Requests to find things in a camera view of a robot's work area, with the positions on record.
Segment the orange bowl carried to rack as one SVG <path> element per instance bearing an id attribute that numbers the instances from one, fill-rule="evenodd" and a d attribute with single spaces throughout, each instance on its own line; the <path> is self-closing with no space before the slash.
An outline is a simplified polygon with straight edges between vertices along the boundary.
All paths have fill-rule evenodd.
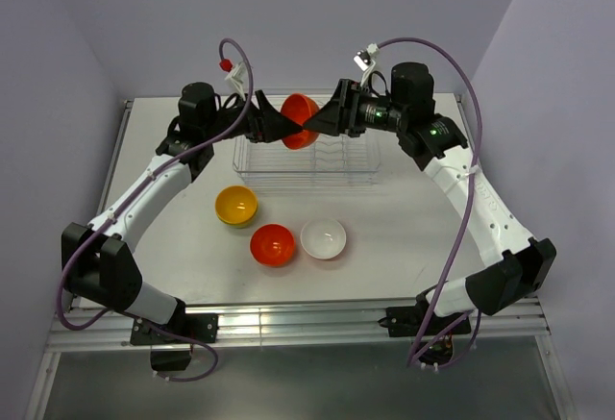
<path id="1" fill-rule="evenodd" d="M 320 107 L 311 98 L 301 93 L 289 95 L 283 102 L 281 113 L 284 117 L 303 126 L 305 122 L 319 112 Z M 302 130 L 299 133 L 285 137 L 283 144 L 291 150 L 299 150 L 312 145 L 319 134 L 312 131 Z"/>

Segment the orange bowl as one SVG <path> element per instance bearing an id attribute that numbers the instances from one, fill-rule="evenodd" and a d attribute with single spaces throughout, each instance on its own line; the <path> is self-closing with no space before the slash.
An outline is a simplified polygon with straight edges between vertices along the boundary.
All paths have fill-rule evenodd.
<path id="1" fill-rule="evenodd" d="M 250 240 L 250 252 L 261 265 L 278 268 L 287 265 L 295 252 L 293 233 L 280 224 L 259 227 Z"/>

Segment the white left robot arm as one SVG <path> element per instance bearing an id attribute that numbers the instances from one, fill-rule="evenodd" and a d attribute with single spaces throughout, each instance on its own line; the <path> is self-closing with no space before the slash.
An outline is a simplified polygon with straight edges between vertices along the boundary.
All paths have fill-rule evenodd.
<path id="1" fill-rule="evenodd" d="M 214 156 L 214 143 L 236 136 L 270 143 L 301 130 L 262 91 L 248 98 L 235 93 L 221 101 L 207 83 L 185 86 L 178 113 L 143 173 L 106 211 L 62 232 L 60 291 L 149 321 L 165 342 L 183 338 L 185 302 L 143 280 L 134 258 L 138 242 L 163 209 L 201 175 Z"/>

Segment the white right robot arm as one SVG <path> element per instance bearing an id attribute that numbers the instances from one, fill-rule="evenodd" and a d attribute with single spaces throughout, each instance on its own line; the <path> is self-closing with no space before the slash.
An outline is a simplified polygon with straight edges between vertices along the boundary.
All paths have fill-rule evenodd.
<path id="1" fill-rule="evenodd" d="M 418 62 L 395 65 L 383 96 L 342 79 L 331 100 L 304 124 L 327 136 L 356 137 L 368 129 L 395 134 L 404 153 L 466 220 L 484 267 L 427 293 L 415 314 L 418 327 L 429 334 L 439 332 L 450 315 L 474 309 L 494 315 L 536 292 L 556 256 L 549 239 L 536 239 L 513 216 L 474 163 L 464 133 L 436 112 L 433 86 L 428 68 Z"/>

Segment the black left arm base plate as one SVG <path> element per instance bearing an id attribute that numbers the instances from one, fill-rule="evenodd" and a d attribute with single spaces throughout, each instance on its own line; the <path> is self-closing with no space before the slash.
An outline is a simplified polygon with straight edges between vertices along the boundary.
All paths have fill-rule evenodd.
<path id="1" fill-rule="evenodd" d="M 130 336 L 133 346 L 160 346 L 188 344 L 196 340 L 214 343 L 217 337 L 219 316 L 216 313 L 189 313 L 177 323 L 153 324 L 144 318 L 134 320 Z"/>

